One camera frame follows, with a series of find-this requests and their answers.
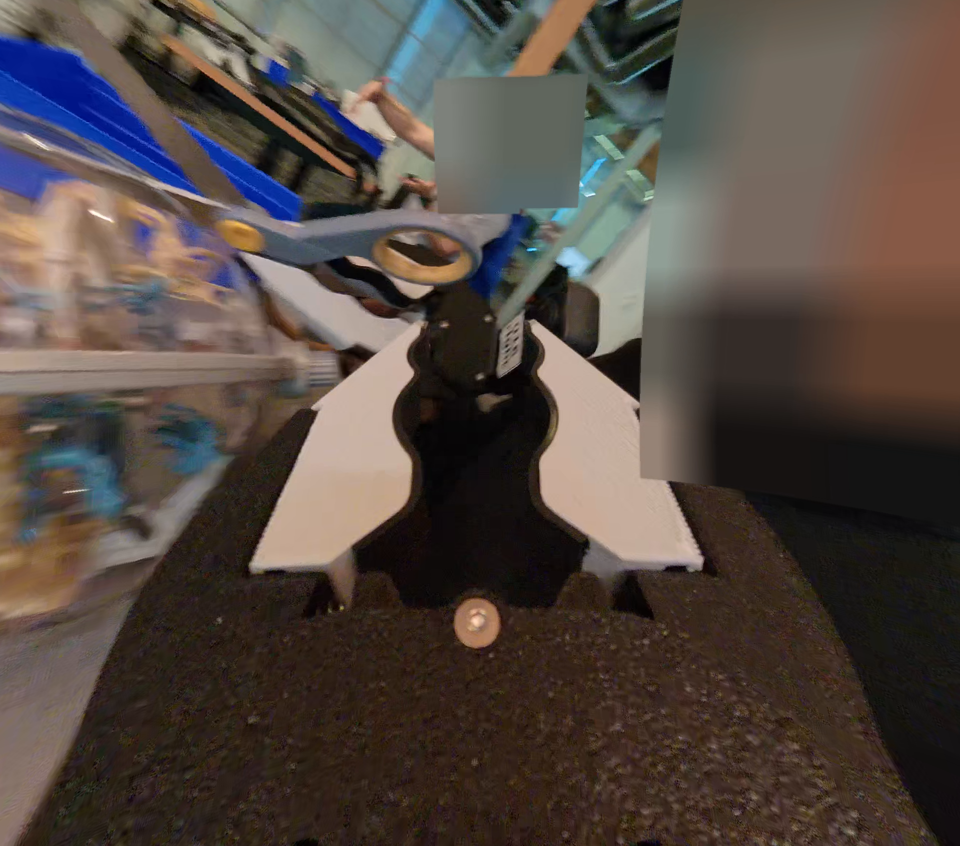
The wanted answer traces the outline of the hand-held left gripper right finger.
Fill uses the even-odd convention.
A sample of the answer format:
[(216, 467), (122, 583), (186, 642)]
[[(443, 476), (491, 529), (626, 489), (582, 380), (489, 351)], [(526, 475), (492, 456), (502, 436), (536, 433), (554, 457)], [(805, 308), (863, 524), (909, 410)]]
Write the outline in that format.
[(670, 568), (700, 572), (705, 557), (665, 481), (641, 475), (638, 403), (539, 324), (535, 375), (554, 408), (538, 460), (546, 508), (585, 536), (582, 569), (607, 583)]

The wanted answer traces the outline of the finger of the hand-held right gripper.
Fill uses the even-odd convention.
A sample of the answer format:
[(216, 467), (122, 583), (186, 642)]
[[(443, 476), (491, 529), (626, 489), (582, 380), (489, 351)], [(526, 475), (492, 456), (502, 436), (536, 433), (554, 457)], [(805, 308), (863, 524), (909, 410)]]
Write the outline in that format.
[(334, 259), (315, 266), (315, 278), (330, 292), (356, 300), (366, 312), (385, 320), (413, 321), (432, 288), (386, 275), (363, 259)]
[(292, 339), (378, 354), (398, 338), (416, 338), (424, 328), (418, 317), (378, 317), (360, 300), (331, 291), (301, 269), (253, 254), (246, 255), (246, 267), (267, 303), (270, 320)]

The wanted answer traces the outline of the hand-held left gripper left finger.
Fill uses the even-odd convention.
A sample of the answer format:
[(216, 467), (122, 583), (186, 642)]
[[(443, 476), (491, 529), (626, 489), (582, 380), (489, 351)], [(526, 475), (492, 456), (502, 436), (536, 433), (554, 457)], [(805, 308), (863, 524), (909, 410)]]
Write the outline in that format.
[(414, 378), (408, 326), (314, 407), (294, 467), (248, 562), (251, 575), (325, 576), (338, 603), (353, 603), (355, 546), (399, 514), (413, 494), (414, 462), (394, 412)]

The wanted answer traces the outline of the grey handled scissors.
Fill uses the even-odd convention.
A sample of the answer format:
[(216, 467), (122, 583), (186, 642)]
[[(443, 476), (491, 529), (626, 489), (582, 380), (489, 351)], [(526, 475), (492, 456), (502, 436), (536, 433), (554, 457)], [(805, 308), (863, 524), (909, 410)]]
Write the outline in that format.
[[(432, 213), (371, 213), (282, 222), (250, 208), (227, 175), (174, 118), (150, 87), (71, 0), (40, 0), (63, 21), (94, 68), (129, 103), (150, 128), (168, 156), (182, 168), (198, 194), (176, 188), (131, 168), (114, 166), (68, 150), (43, 145), (25, 132), (2, 129), (4, 142), (39, 161), (159, 207), (178, 203), (197, 226), (215, 230), (235, 251), (259, 254), (276, 262), (308, 267), (346, 256), (364, 257), (386, 275), (418, 285), (442, 286), (471, 277), (482, 247), (464, 232), (450, 228), (450, 217)], [(450, 263), (425, 265), (394, 252), (391, 240), (402, 234), (431, 233), (457, 245)]]

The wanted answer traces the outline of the blue cloth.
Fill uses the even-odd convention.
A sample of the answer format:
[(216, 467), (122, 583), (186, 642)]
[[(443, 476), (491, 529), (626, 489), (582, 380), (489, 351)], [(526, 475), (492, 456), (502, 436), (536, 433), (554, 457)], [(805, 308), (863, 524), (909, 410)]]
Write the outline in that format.
[(484, 245), (481, 262), (469, 280), (470, 287), (482, 300), (490, 302), (494, 298), (515, 251), (536, 224), (527, 212), (512, 215), (506, 230)]

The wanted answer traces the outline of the clear maze puzzle ball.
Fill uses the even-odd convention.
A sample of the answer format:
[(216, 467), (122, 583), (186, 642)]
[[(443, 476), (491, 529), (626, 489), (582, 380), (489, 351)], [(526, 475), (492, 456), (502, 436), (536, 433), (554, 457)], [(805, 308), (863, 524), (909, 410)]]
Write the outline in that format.
[(5, 632), (153, 564), (278, 400), (343, 374), (148, 176), (9, 105), (1, 137)]

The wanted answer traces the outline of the person's black jacket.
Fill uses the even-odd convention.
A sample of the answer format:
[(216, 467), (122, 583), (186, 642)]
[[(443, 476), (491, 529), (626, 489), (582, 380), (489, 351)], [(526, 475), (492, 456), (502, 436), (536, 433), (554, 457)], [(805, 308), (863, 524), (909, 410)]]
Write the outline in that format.
[(940, 844), (959, 843), (958, 521), (698, 487), (756, 514), (846, 646), (881, 738)]

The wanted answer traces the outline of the blue plastic bin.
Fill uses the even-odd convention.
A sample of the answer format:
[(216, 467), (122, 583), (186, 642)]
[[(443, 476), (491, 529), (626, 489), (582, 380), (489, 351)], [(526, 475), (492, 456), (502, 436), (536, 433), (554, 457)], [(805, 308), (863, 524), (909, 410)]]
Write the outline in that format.
[[(197, 191), (114, 88), (71, 52), (2, 36), (1, 100), (5, 107), (111, 151), (155, 179)], [(303, 204), (297, 194), (193, 127), (184, 127), (245, 199), (282, 221), (300, 217)]]

